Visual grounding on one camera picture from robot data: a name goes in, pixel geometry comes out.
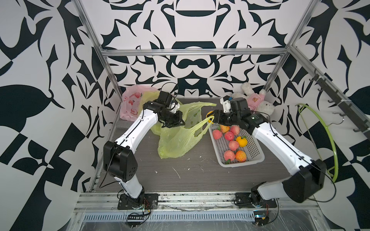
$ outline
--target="black cable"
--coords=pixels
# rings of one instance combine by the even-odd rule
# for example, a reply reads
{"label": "black cable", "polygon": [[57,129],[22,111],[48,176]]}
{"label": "black cable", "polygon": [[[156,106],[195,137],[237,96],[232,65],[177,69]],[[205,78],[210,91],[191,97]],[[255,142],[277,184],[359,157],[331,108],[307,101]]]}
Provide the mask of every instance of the black cable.
{"label": "black cable", "polygon": [[277,198],[276,198],[276,204],[277,204],[277,214],[276,214],[276,217],[272,221],[269,221],[266,224],[264,224],[263,226],[273,223],[278,218],[278,216],[279,216],[279,202],[278,202],[278,199]]}
{"label": "black cable", "polygon": [[238,203],[235,203],[235,201],[234,201],[234,205],[251,205],[251,204],[253,204],[253,203],[249,203],[249,204],[238,204]]}
{"label": "black cable", "polygon": [[101,185],[103,184],[103,182],[104,182],[105,178],[107,177],[109,167],[111,166],[111,163],[112,163],[112,160],[113,160],[113,156],[114,156],[114,155],[112,155],[111,160],[109,161],[109,165],[108,165],[107,171],[105,172],[104,178],[103,178],[102,182],[100,183],[99,188],[103,188],[103,187],[105,187],[105,186],[109,185],[109,184],[106,184],[106,185],[104,185],[103,187],[101,186]]}
{"label": "black cable", "polygon": [[127,218],[126,218],[126,223],[128,224],[128,217],[131,216],[131,215],[134,215],[135,217],[141,217],[141,216],[148,216],[145,220],[143,220],[139,225],[143,224],[144,222],[147,221],[147,219],[149,218],[150,214],[152,213],[151,210],[148,210],[149,212],[147,214],[144,214],[144,212],[142,213],[142,215],[138,214],[138,213],[130,213]]}
{"label": "black cable", "polygon": [[175,100],[176,100],[176,96],[179,94],[179,93],[178,93],[178,91],[179,91],[179,85],[178,85],[177,83],[167,82],[167,83],[165,83],[165,84],[163,84],[163,85],[162,85],[162,87],[161,87],[161,91],[162,91],[162,89],[163,89],[163,86],[164,86],[164,85],[166,85],[166,84],[176,84],[176,86],[177,86],[177,94],[175,95],[174,99],[172,100],[173,102],[175,102],[175,105],[174,105],[174,107],[173,107],[173,108],[171,108],[171,109],[170,109],[170,111],[172,111],[172,110],[176,107],[176,101],[175,101]]}
{"label": "black cable", "polygon": [[288,146],[288,148],[290,148],[297,156],[299,156],[299,158],[301,158],[304,162],[306,162],[307,164],[309,164],[309,165],[311,165],[313,168],[315,168],[315,169],[317,169],[317,170],[319,170],[321,173],[323,173],[327,178],[329,178],[329,180],[332,182],[332,184],[334,185],[334,195],[333,195],[333,197],[332,198],[330,198],[329,200],[326,200],[326,201],[318,201],[318,200],[314,200],[314,199],[310,199],[310,198],[307,198],[308,200],[312,200],[312,201],[316,201],[316,202],[321,202],[321,203],[326,203],[326,202],[329,202],[329,201],[331,201],[331,200],[333,200],[334,199],[334,197],[336,196],[336,194],[337,194],[337,187],[335,186],[335,184],[334,184],[334,182],[333,182],[333,180],[328,176],[328,175],[326,175],[326,173],[325,172],[323,172],[323,171],[321,171],[320,169],[318,169],[318,168],[316,168],[316,166],[314,166],[314,165],[312,165],[311,163],[309,163],[308,161],[306,161],[305,159],[304,159],[304,157],[303,156],[300,156],[298,153],[296,153],[287,143],[285,143],[275,132],[274,132],[274,130],[272,129],[272,125],[271,125],[271,118],[270,118],[270,115],[269,114],[267,114],[267,113],[264,113],[264,112],[257,112],[257,113],[262,113],[262,114],[266,114],[267,116],[268,116],[268,118],[269,118],[269,123],[270,123],[270,128],[271,128],[271,131],[272,131],[272,133],[274,134],[274,136],[276,136],[279,140],[281,140],[281,142],[283,142],[286,146]]}
{"label": "black cable", "polygon": [[[135,126],[135,128],[122,140],[122,142],[120,143],[120,145],[128,138],[128,136],[137,128],[137,126],[139,126],[140,122],[142,121],[142,119],[144,118],[144,106],[143,106],[143,109],[142,109],[142,116],[141,116],[141,120],[139,121],[139,123]],[[110,185],[112,183],[109,183],[109,184],[106,184],[104,185],[103,187],[101,186],[105,180],[105,178],[107,177],[107,174],[108,174],[108,170],[109,168],[111,167],[111,163],[112,163],[112,160],[113,160],[113,157],[114,157],[114,154],[112,155],[111,157],[111,160],[109,161],[109,165],[108,165],[108,168],[107,168],[107,171],[105,172],[105,175],[104,175],[104,178],[103,178],[103,181],[100,183],[100,186],[99,188],[104,188],[105,186],[107,185]]]}
{"label": "black cable", "polygon": [[110,185],[110,184],[113,184],[113,183],[118,183],[118,181],[113,181],[113,182],[108,183],[108,184],[106,184],[106,185],[104,185],[104,186],[102,186],[102,187],[99,187],[99,188],[104,188],[105,186]]}
{"label": "black cable", "polygon": [[120,192],[122,192],[122,191],[124,191],[124,189],[121,189],[121,190],[117,193],[117,198],[118,198],[118,199],[119,199],[118,194],[119,194]]}

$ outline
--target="debris on table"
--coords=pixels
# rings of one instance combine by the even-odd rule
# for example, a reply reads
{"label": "debris on table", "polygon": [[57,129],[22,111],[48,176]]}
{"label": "debris on table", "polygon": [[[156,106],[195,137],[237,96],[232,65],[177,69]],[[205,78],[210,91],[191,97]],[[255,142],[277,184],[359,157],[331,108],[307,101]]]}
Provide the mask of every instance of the debris on table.
{"label": "debris on table", "polygon": [[173,168],[173,170],[176,172],[176,174],[179,176],[179,178],[181,179],[180,175],[177,173],[176,169]]}

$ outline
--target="yellow-green plastic bag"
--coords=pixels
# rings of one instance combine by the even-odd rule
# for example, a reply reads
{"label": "yellow-green plastic bag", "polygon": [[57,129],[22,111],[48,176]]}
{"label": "yellow-green plastic bag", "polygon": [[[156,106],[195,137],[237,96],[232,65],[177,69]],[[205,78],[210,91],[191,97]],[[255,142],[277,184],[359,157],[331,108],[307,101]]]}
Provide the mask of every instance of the yellow-green plastic bag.
{"label": "yellow-green plastic bag", "polygon": [[201,108],[203,106],[216,106],[216,104],[205,102],[183,104],[179,110],[182,112],[182,119],[185,121],[184,126],[161,128],[162,124],[160,122],[152,126],[152,132],[161,137],[158,144],[158,154],[161,159],[183,156],[207,132],[211,123],[208,123],[204,130],[202,130],[202,127],[208,120],[213,121],[214,117],[211,116],[202,120]]}

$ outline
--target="plastic basket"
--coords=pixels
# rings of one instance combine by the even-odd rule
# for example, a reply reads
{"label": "plastic basket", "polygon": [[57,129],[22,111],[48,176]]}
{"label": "plastic basket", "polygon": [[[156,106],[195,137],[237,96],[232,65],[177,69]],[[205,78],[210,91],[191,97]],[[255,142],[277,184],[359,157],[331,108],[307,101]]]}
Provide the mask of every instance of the plastic basket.
{"label": "plastic basket", "polygon": [[240,129],[240,133],[238,136],[246,136],[248,140],[248,144],[245,147],[239,147],[235,153],[239,150],[242,150],[247,155],[247,160],[245,162],[238,162],[237,160],[231,161],[229,164],[225,164],[227,160],[223,157],[223,154],[229,149],[229,141],[225,139],[224,134],[223,136],[215,140],[212,135],[212,131],[218,129],[219,124],[214,123],[209,127],[209,133],[211,135],[213,147],[215,148],[216,156],[218,163],[222,167],[240,167],[245,165],[257,164],[262,162],[265,159],[265,155],[262,152],[261,146],[259,145],[257,139],[251,136],[246,130]]}

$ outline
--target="stuffed animal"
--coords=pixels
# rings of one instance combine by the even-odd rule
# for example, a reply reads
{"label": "stuffed animal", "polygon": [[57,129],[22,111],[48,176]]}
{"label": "stuffed animal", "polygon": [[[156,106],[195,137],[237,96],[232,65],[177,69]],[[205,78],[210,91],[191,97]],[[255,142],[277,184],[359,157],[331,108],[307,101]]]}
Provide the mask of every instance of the stuffed animal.
{"label": "stuffed animal", "polygon": [[259,94],[255,93],[250,83],[245,82],[242,84],[242,90],[245,95],[240,92],[232,94],[232,98],[245,98],[248,102],[251,111],[264,112],[271,115],[274,112],[275,106],[272,103],[265,101],[266,90],[262,89]]}

